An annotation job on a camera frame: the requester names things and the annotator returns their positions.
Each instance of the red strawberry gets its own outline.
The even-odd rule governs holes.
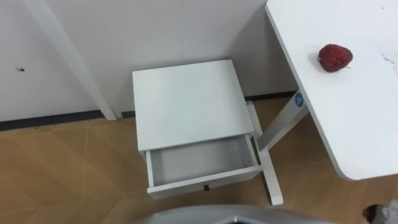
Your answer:
[[[347,66],[353,59],[353,54],[345,47],[328,44],[318,54],[322,68],[327,72],[336,72]]]

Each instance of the white desk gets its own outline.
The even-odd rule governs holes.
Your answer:
[[[259,138],[268,151],[308,111],[336,171],[360,180],[398,173],[398,1],[270,0],[266,12],[300,90]],[[336,73],[317,61],[349,48]]]

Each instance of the white nightstand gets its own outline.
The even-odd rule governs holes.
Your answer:
[[[282,203],[269,153],[259,154],[265,166],[257,162],[251,138],[257,139],[261,128],[232,61],[136,71],[132,78],[148,194],[162,198],[210,190],[264,171],[273,202]]]

